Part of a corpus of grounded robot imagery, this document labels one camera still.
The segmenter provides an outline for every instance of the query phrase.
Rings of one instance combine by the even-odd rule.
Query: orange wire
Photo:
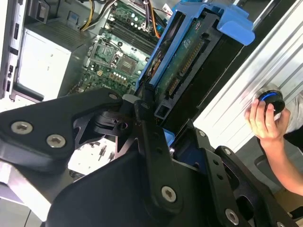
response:
[[[153,13],[153,7],[152,7],[152,3],[150,2],[150,5],[151,5],[151,17],[152,17],[152,25],[153,25],[153,29],[155,30],[155,34],[157,36],[158,39],[160,39],[160,35],[158,34],[158,31],[157,31],[157,27],[156,27],[156,23],[155,23],[155,15]]]

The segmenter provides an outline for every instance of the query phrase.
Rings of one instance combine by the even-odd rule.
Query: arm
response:
[[[265,102],[256,99],[245,119],[254,134],[260,139],[268,162],[281,184],[289,191],[303,196],[303,176],[289,161],[284,151],[284,138],[290,112],[284,109],[281,117],[274,120],[274,107],[269,104],[265,112]]]

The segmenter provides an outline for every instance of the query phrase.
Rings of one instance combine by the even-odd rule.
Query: black knob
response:
[[[266,109],[268,104],[272,104],[274,106],[274,115],[282,112],[285,108],[285,102],[283,101],[283,96],[280,91],[277,90],[269,90],[262,93],[258,99],[260,101],[265,101]]]

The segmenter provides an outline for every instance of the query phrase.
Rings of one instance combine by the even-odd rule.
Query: yellow power cable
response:
[[[89,0],[89,2],[90,2],[90,15],[89,15],[89,19],[87,20],[85,26],[82,28],[82,31],[84,31],[89,26],[89,24],[91,23],[91,20],[93,18],[94,12],[93,12],[93,2],[92,1],[93,0]]]

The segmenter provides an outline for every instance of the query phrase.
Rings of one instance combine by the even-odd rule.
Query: hand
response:
[[[254,134],[260,139],[262,147],[273,146],[275,143],[282,143],[286,132],[290,112],[286,108],[281,112],[278,120],[274,120],[274,106],[268,104],[266,114],[265,102],[255,99],[251,109],[245,113],[245,120]]]

